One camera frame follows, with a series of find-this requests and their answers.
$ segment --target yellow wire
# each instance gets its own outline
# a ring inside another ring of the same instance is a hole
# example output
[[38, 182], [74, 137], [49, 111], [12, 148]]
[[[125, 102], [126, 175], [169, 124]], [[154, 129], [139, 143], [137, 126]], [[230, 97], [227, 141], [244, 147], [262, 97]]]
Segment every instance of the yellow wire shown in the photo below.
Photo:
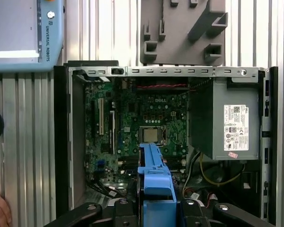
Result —
[[230, 183], [230, 182], [234, 181], [235, 179], [237, 179], [237, 178], [241, 175], [241, 173], [245, 170], [245, 165], [243, 166], [243, 170], [242, 170], [240, 173], [238, 173], [235, 177], [233, 177], [233, 178], [231, 178], [230, 180], [227, 180], [227, 181], [225, 181], [225, 182], [216, 183], [216, 182], [213, 182], [213, 181], [211, 181], [210, 179], [208, 179], [207, 176], [205, 176], [205, 174], [204, 174], [204, 171], [203, 171], [203, 153], [202, 153], [202, 154], [200, 155], [200, 169], [201, 169], [201, 173], [202, 173], [203, 178], [204, 178], [208, 183], [213, 184], [213, 185], [216, 185], [216, 186], [222, 186], [222, 185], [225, 185], [225, 184]]

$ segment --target screw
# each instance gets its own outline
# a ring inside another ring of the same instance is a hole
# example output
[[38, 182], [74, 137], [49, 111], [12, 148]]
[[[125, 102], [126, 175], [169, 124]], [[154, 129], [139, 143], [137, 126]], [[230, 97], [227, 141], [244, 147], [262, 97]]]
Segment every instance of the screw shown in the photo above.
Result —
[[120, 202], [120, 204], [128, 204], [128, 201], [126, 201], [126, 200], [122, 200], [121, 202]]
[[55, 13], [52, 12], [52, 11], [49, 11], [49, 12], [47, 12], [47, 17], [48, 17], [49, 19], [53, 19], [53, 18], [55, 17]]
[[247, 74], [247, 71], [246, 71], [246, 70], [242, 70], [242, 71], [241, 71], [241, 75], [242, 75], [242, 76], [246, 76], [246, 74]]
[[87, 208], [88, 210], [94, 210], [96, 207], [94, 205], [89, 205], [89, 207]]
[[229, 210], [228, 206], [225, 205], [220, 205], [219, 208], [222, 210]]
[[189, 205], [193, 205], [193, 204], [194, 204], [194, 201], [193, 201], [193, 200], [186, 200], [186, 202], [187, 202]]

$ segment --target black robotic clamp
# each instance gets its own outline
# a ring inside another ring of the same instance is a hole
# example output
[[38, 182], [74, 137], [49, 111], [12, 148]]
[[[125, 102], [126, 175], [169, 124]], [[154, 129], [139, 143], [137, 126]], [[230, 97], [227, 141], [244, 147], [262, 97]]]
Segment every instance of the black robotic clamp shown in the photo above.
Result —
[[[216, 204], [212, 219], [204, 215], [204, 209], [195, 200], [182, 200], [177, 204], [177, 227], [274, 227], [228, 203]], [[136, 210], [135, 203], [127, 199], [120, 199], [103, 210], [98, 204], [84, 203], [45, 227], [142, 226]]]

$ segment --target metal chassis frame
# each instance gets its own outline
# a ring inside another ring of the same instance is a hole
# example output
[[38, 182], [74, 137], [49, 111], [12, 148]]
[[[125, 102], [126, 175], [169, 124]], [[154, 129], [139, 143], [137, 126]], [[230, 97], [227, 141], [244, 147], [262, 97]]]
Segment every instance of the metal chassis frame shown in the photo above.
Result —
[[[258, 83], [260, 77], [258, 71], [264, 71], [265, 77], [263, 78], [263, 84], [266, 84], [266, 80], [270, 81], [269, 69], [260, 67], [212, 67], [212, 66], [194, 66], [194, 67], [163, 67], [163, 66], [146, 66], [146, 67], [69, 67], [68, 68], [68, 95], [72, 95], [72, 77], [76, 76], [81, 80], [88, 82], [80, 75], [73, 75], [74, 71], [82, 70], [86, 72], [88, 77], [138, 77], [138, 76], [152, 76], [152, 77], [204, 77], [204, 78], [231, 78], [235, 83]], [[266, 96], [266, 89], [263, 86], [263, 99], [269, 101], [270, 96]], [[265, 111], [265, 101], [263, 101], [263, 112]], [[69, 103], [70, 110], [72, 110], [72, 99]], [[260, 135], [262, 132], [270, 131], [270, 108], [269, 115], [262, 114], [262, 125], [260, 129]], [[73, 144], [72, 144], [72, 113], [68, 115], [69, 123], [69, 153], [71, 154], [70, 162], [70, 207], [73, 209]], [[261, 171], [261, 218], [268, 221], [267, 207], [269, 205], [269, 194], [264, 193], [264, 189], [268, 190], [267, 183], [269, 182], [269, 162], [265, 164], [265, 149], [270, 150], [270, 138], [260, 137], [260, 158], [262, 163]]]

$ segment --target motherboard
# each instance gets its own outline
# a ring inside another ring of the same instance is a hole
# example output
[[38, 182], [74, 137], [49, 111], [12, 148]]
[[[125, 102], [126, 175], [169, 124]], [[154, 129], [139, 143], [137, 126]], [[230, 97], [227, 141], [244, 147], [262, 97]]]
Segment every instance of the motherboard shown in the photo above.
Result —
[[106, 183], [135, 176], [140, 143], [155, 143], [183, 174], [188, 92], [152, 92], [134, 83], [94, 82], [85, 90], [86, 171]]

